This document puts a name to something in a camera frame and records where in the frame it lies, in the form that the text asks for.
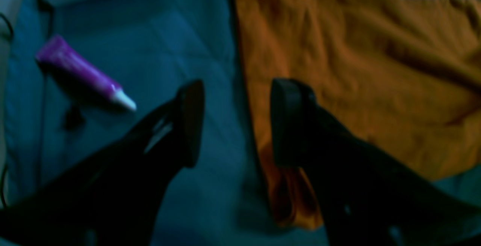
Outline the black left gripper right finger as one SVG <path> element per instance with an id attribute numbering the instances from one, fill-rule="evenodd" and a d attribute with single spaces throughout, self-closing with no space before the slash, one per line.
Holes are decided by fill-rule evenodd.
<path id="1" fill-rule="evenodd" d="M 480 245 L 479 207 L 355 137 L 308 85 L 274 79 L 270 119 L 275 163 L 304 170 L 331 246 Z"/>

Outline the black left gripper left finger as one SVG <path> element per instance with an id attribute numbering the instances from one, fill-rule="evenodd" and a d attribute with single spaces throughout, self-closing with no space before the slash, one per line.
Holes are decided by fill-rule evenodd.
<path id="1" fill-rule="evenodd" d="M 147 246 L 164 194 L 200 153 L 205 90 L 179 88 L 124 137 L 33 196 L 1 210 L 1 238 L 19 246 Z"/>

